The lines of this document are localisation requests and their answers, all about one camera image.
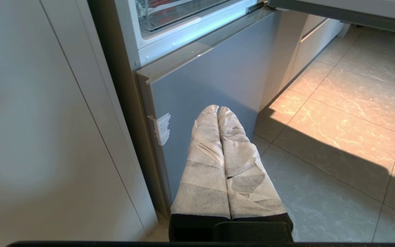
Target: refrigerator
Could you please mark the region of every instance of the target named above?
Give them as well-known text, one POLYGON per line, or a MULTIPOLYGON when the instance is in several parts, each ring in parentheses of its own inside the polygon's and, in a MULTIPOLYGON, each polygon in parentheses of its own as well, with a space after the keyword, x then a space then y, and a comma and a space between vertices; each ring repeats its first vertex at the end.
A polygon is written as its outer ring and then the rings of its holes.
POLYGON ((227 106, 251 138, 258 112, 289 81, 307 14, 395 31, 395 0, 88 3, 152 202, 165 216, 197 115, 227 106))

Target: refrigerator door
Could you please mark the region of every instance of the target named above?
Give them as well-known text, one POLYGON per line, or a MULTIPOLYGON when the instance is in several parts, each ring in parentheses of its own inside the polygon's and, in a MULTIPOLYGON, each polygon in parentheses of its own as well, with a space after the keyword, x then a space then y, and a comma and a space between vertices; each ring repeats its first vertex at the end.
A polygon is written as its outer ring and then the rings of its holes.
POLYGON ((261 8, 137 71, 170 203, 188 156, 194 120, 203 108, 231 108, 252 137, 278 13, 261 8))
POLYGON ((395 32, 395 0, 268 0, 268 5, 395 32))

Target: tape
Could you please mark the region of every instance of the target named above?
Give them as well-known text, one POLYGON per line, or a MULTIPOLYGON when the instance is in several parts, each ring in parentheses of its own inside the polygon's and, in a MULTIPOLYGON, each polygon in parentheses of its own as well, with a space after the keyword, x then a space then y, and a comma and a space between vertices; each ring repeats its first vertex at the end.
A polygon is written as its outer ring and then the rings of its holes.
POLYGON ((155 131, 154 131, 155 136, 160 146, 163 146, 169 139, 170 130, 168 127, 169 127, 170 117, 171 115, 169 113, 165 114, 164 116, 158 119, 155 119, 152 115, 147 116, 148 119, 153 121, 153 124, 155 126, 155 131))

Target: floor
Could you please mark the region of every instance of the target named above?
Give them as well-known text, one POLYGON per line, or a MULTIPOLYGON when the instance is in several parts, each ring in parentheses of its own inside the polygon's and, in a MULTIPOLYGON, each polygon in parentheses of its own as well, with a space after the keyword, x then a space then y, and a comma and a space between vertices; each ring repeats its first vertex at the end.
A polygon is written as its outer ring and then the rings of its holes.
POLYGON ((295 241, 395 242, 395 33, 337 37, 254 134, 295 241))

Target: white tape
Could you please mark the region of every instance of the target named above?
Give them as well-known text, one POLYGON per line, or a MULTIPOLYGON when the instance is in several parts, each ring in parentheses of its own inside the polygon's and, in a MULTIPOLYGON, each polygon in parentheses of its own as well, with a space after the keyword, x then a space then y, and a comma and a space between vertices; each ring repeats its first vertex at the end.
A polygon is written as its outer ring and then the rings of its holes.
POLYGON ((160 146, 163 146, 170 136, 170 130, 168 126, 171 115, 167 113, 158 119, 155 119, 152 115, 147 117, 153 121, 153 124, 155 126, 155 136, 158 140, 158 144, 160 146))

